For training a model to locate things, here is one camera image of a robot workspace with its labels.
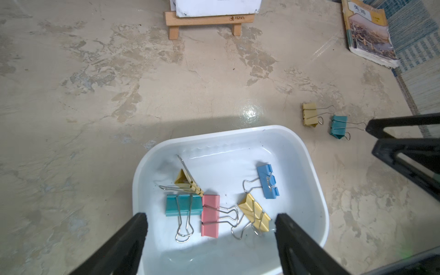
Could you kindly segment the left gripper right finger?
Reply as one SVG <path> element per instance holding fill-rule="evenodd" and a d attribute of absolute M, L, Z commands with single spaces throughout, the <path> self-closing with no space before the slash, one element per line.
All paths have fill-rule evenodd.
<path fill-rule="evenodd" d="M 285 275 L 347 275 L 317 242 L 291 217 L 278 214 L 275 220 L 276 242 Z"/>

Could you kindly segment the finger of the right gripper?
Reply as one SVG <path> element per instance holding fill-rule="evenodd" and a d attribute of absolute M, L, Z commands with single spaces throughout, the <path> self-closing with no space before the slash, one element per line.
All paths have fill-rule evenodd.
<path fill-rule="evenodd" d="M 394 136 L 384 131 L 385 128 L 438 125 L 439 123 L 439 113 L 404 116 L 398 118 L 372 119 L 366 126 L 366 132 L 377 139 L 394 139 Z"/>
<path fill-rule="evenodd" d="M 379 139 L 373 156 L 440 200 L 440 140 Z"/>

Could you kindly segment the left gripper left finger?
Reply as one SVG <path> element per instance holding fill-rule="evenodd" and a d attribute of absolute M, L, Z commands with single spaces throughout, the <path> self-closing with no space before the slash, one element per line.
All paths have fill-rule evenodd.
<path fill-rule="evenodd" d="M 72 275 L 135 275 L 148 232 L 145 213 L 135 214 Z"/>

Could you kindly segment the teal binder clip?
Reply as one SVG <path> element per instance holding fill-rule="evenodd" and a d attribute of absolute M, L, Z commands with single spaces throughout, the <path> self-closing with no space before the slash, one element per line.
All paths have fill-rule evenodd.
<path fill-rule="evenodd" d="M 349 122 L 347 116 L 333 115 L 330 125 L 330 135 L 339 140 L 342 138 L 345 138 L 346 140 L 351 140 L 351 134 L 348 131 L 349 129 L 358 129 L 361 131 L 365 131 L 366 127 L 367 124 L 364 122 Z"/>

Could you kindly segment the green binder clip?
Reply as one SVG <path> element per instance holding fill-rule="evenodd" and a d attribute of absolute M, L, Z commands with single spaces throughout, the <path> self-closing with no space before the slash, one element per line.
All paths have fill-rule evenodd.
<path fill-rule="evenodd" d="M 166 197 L 166 217 L 177 217 L 178 228 L 175 241 L 179 244 L 187 243 L 195 230 L 191 223 L 192 216 L 201 216 L 203 213 L 202 197 L 191 194 L 169 194 Z"/>

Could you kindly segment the blue binder clip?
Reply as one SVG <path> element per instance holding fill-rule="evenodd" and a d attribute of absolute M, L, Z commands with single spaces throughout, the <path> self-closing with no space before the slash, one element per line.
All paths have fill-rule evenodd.
<path fill-rule="evenodd" d="M 250 193 L 254 189 L 261 189 L 265 199 L 276 199 L 280 196 L 278 187 L 276 186 L 276 179 L 273 175 L 272 165 L 262 165 L 257 167 L 258 177 L 252 180 L 243 180 L 242 187 L 245 193 Z M 259 186 L 253 186 L 247 188 L 246 184 L 251 184 L 254 182 L 260 182 Z"/>

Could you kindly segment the pink binder clip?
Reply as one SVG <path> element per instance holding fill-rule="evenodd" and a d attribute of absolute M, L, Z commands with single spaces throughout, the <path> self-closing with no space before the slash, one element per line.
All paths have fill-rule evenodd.
<path fill-rule="evenodd" d="M 203 211 L 201 214 L 201 236 L 218 238 L 220 224 L 235 227 L 239 220 L 237 206 L 222 207 L 219 195 L 204 195 L 202 197 Z"/>

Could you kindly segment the white plastic storage box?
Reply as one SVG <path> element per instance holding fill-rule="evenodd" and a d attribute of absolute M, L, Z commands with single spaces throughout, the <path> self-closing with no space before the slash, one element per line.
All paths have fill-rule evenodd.
<path fill-rule="evenodd" d="M 228 224 L 218 238 L 201 236 L 201 219 L 192 216 L 194 234 L 187 243 L 175 241 L 177 217 L 166 217 L 168 191 L 185 162 L 206 194 L 219 195 L 223 207 L 236 206 L 245 196 L 243 180 L 258 177 L 257 167 L 272 165 L 280 196 L 251 194 L 272 220 L 288 214 L 319 245 L 329 231 L 327 204 L 308 150 L 293 131 L 265 126 L 172 139 L 151 149 L 133 180 L 134 213 L 147 216 L 148 233 L 139 265 L 141 275 L 276 275 L 282 271 L 275 226 L 258 237 L 248 228 L 235 239 Z"/>

